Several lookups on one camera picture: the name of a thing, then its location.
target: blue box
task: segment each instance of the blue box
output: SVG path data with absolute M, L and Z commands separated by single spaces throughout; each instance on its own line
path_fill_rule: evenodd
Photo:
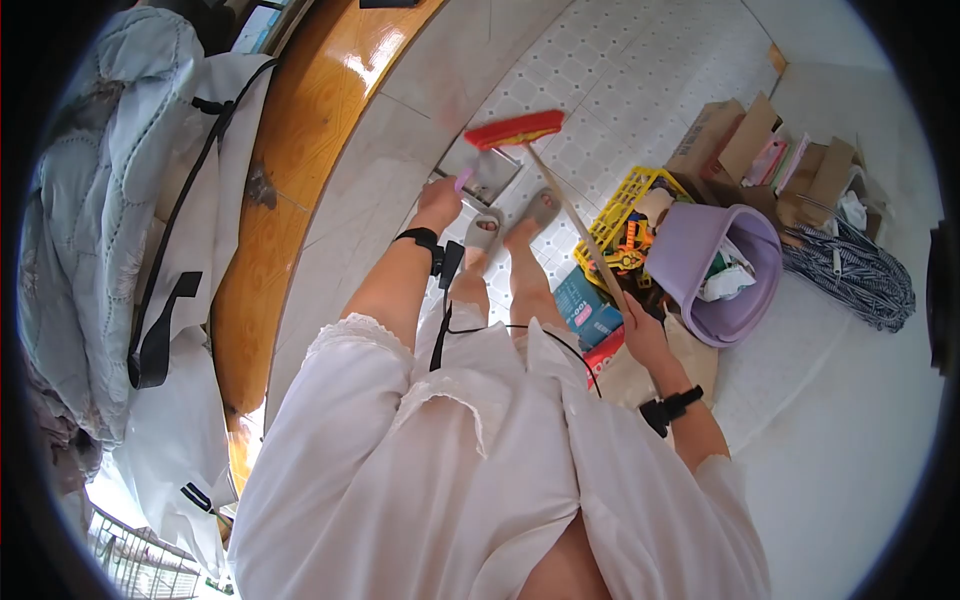
M 584 352 L 623 325 L 623 315 L 610 296 L 587 281 L 579 267 L 557 286 L 553 298 L 570 331 L 580 336 L 580 349 Z

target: foot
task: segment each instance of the foot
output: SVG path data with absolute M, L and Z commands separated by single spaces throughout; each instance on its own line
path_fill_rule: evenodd
M 549 194 L 540 194 L 538 199 L 534 199 L 533 202 L 541 202 L 544 206 L 552 208 L 556 200 L 550 197 Z M 527 217 L 526 219 L 520 221 L 516 226 L 507 233 L 503 238 L 503 246 L 509 250 L 512 246 L 519 244 L 520 246 L 529 246 L 530 242 L 533 241 L 537 235 L 540 234 L 542 229 L 537 223 L 536 219 L 533 217 Z
M 485 231 L 496 231 L 495 223 L 474 223 L 473 226 Z M 464 271 L 482 275 L 487 270 L 487 259 L 486 249 L 467 246 L 464 248 Z

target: yellow plastic crate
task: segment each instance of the yellow plastic crate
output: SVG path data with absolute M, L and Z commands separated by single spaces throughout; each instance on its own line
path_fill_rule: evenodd
M 673 176 L 667 173 L 665 169 L 634 167 L 630 173 L 627 174 L 627 177 L 624 178 L 623 182 L 620 183 L 620 187 L 616 189 L 613 197 L 607 201 L 607 205 L 600 211 L 600 214 L 593 220 L 593 224 L 589 228 L 589 232 L 593 236 L 593 239 L 596 240 L 600 252 L 611 244 L 616 233 L 620 231 L 620 228 L 626 223 L 627 217 L 629 217 L 630 213 L 634 210 L 637 201 L 643 198 L 643 195 L 650 190 L 654 181 L 660 177 L 666 180 L 677 195 L 684 194 L 689 198 L 686 190 L 684 190 L 684 188 L 677 183 L 677 180 L 673 179 Z M 607 290 L 607 285 L 603 282 L 603 279 L 600 278 L 599 275 L 590 272 L 590 257 L 587 250 L 587 242 L 580 240 L 580 243 L 577 244 L 577 247 L 573 250 L 573 257 L 577 260 L 580 268 L 583 269 L 588 281 Z

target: gray slipper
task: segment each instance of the gray slipper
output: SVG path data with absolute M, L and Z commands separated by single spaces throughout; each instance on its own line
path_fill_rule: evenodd
M 493 231 L 480 227 L 486 223 L 493 223 Z M 467 227 L 467 235 L 464 236 L 464 248 L 479 248 L 484 252 L 488 252 L 499 232 L 499 219 L 493 215 L 479 214 L 473 217 L 473 220 L 470 221 L 470 225 Z
M 549 196 L 552 205 L 548 206 L 544 204 L 543 200 L 540 199 L 543 196 Z M 553 190 L 549 187 L 544 187 L 534 195 L 527 207 L 523 209 L 523 214 L 520 215 L 520 220 L 517 222 L 522 223 L 524 219 L 533 218 L 540 228 L 540 231 L 543 231 L 553 223 L 553 220 L 557 218 L 557 215 L 560 214 L 560 211 L 563 209 L 560 200 L 554 195 Z

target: plastic basin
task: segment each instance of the plastic basin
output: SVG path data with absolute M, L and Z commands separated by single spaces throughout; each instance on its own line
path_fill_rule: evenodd
M 727 235 L 756 270 L 756 283 L 728 300 L 697 298 L 710 261 Z M 686 326 L 705 344 L 742 342 L 763 318 L 780 283 L 780 239 L 766 217 L 743 204 L 729 208 L 674 203 L 650 247 L 647 273 L 681 307 Z

